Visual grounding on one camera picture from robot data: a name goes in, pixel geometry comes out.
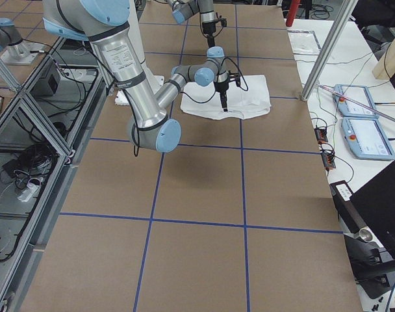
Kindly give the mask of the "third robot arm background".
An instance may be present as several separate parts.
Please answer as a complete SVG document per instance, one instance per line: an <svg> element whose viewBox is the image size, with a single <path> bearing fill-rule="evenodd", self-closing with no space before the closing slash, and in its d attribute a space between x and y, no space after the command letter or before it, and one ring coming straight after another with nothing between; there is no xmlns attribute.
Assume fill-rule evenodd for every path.
<svg viewBox="0 0 395 312"><path fill-rule="evenodd" d="M0 18L0 52L3 50L1 60L9 65L30 65L36 58L9 18Z"/></svg>

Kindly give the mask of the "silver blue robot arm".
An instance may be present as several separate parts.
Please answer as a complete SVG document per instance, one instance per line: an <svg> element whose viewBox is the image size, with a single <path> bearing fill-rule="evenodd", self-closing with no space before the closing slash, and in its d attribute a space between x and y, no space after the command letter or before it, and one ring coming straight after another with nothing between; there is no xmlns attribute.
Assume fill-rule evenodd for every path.
<svg viewBox="0 0 395 312"><path fill-rule="evenodd" d="M167 153L181 138L181 125L168 116L166 107L189 82L214 84L221 104L227 104L230 73L219 46L207 50L203 64L178 66L158 91L153 91L129 37L129 17L135 16L131 1L44 1L45 29L57 36L88 41L111 85L127 98L133 117L127 133L137 148Z"/></svg>
<svg viewBox="0 0 395 312"><path fill-rule="evenodd" d="M172 16L178 24L196 14L200 18L200 28L203 36L206 38L208 46L215 46L216 24L219 18L214 11L214 3L209 0L178 1L167 0L166 3L171 7Z"/></svg>

